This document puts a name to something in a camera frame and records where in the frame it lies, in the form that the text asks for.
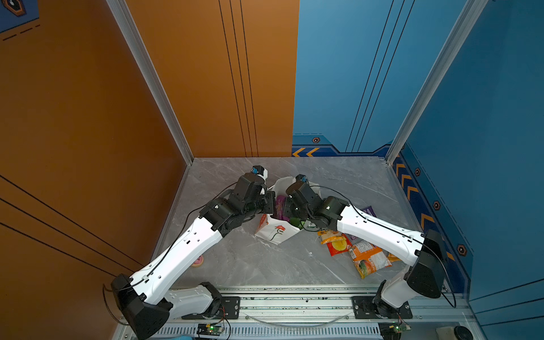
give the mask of marble floor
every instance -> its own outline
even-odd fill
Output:
[[[161,251],[174,241],[187,213],[205,204],[253,165],[268,169],[267,185],[280,177],[304,174],[314,183],[340,191],[359,208],[372,206],[378,218],[412,230],[418,223],[398,181],[378,157],[197,158],[188,171]],[[335,195],[322,189],[322,196]],[[189,223],[197,216],[193,213]],[[230,232],[204,253],[204,263],[189,268],[173,287],[194,287],[209,281],[216,287],[254,285],[377,286],[404,267],[392,267],[360,278],[348,253],[331,257],[316,233],[301,231],[280,245],[254,236],[260,218]]]

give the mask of yellow chevron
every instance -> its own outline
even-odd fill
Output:
[[[428,216],[428,215],[425,215],[425,214],[421,214],[421,229],[422,230],[425,230],[425,226],[423,225],[425,220],[427,221],[431,221],[431,222],[435,222],[434,219],[432,219],[431,216]]]
[[[313,157],[312,154],[313,154],[315,151],[317,151],[317,150],[319,150],[318,147],[316,147],[315,149],[313,149],[312,151],[310,151],[309,153],[307,153],[306,156],[308,156],[308,157]]]
[[[399,168],[405,168],[406,166],[404,164],[397,164],[397,177],[399,177]]]
[[[400,183],[400,186],[404,189],[404,180],[411,180],[412,177],[408,176],[408,175],[402,175],[401,178],[403,179]]]
[[[415,192],[419,193],[419,190],[417,188],[408,186],[408,193],[406,194],[406,196],[408,196],[408,200],[410,200],[410,192],[411,191],[415,191]]]
[[[302,151],[302,150],[304,150],[304,149],[305,149],[305,147],[301,147],[300,149],[296,150],[296,151],[293,153],[293,156],[295,156],[295,157],[300,157],[300,156],[299,156],[299,152]]]

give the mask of chip bag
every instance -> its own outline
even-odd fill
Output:
[[[321,236],[321,244],[346,239],[340,231],[332,231],[330,229],[318,231],[317,235]]]
[[[389,255],[387,255],[387,259],[390,261],[390,262],[395,262],[395,261],[401,261],[400,258],[398,258],[397,256],[389,253]]]
[[[353,246],[349,238],[346,236],[346,234],[342,234],[342,235],[344,236],[343,240],[332,241],[327,243],[327,247],[329,248],[329,253],[331,253],[331,256],[346,252]]]
[[[391,262],[387,259],[383,251],[370,256],[369,259],[354,261],[354,264],[362,279],[382,268],[391,266]]]
[[[383,253],[380,247],[373,245],[370,242],[362,240],[357,242],[349,249],[349,255],[353,261],[360,261],[363,259],[369,259],[372,255],[377,253]]]

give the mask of orange snack packet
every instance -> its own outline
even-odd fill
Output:
[[[380,252],[370,256],[368,259],[354,261],[353,264],[355,265],[355,268],[357,268],[357,271],[362,279],[382,268],[391,266],[391,262],[381,250]]]
[[[372,255],[379,252],[383,253],[380,247],[365,240],[357,242],[349,249],[349,255],[353,261],[368,260]]]

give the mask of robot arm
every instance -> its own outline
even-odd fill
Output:
[[[440,297],[447,253],[439,233],[427,230],[423,235],[392,225],[334,196],[321,199],[304,175],[298,175],[286,193],[289,196],[286,216],[360,237],[395,254],[408,265],[393,279],[381,283],[373,300],[377,314],[394,318],[398,308],[416,295]]]
[[[274,212],[275,193],[267,192],[267,175],[265,168],[254,166],[239,178],[233,190],[208,202],[185,233],[156,259],[130,277],[121,274],[113,280],[117,307],[139,339],[151,337],[168,319],[188,314],[211,318],[217,314],[221,295],[209,282],[191,289],[169,289],[231,230],[256,214]]]
[[[211,318],[217,314],[221,295],[209,282],[196,288],[169,289],[201,254],[231,230],[258,213],[274,212],[275,193],[267,191],[266,177],[266,169],[254,166],[240,177],[233,190],[206,204],[185,233],[155,260],[130,277],[121,274],[113,280],[117,307],[139,339],[151,337],[168,319],[189,314]],[[442,266],[446,263],[440,234],[428,230],[422,235],[392,225],[337,197],[323,200],[310,188],[306,176],[296,179],[286,190],[289,198],[285,215],[358,236],[408,264],[392,280],[382,282],[373,300],[378,314],[396,318],[398,308],[415,295],[440,296],[445,268]]]

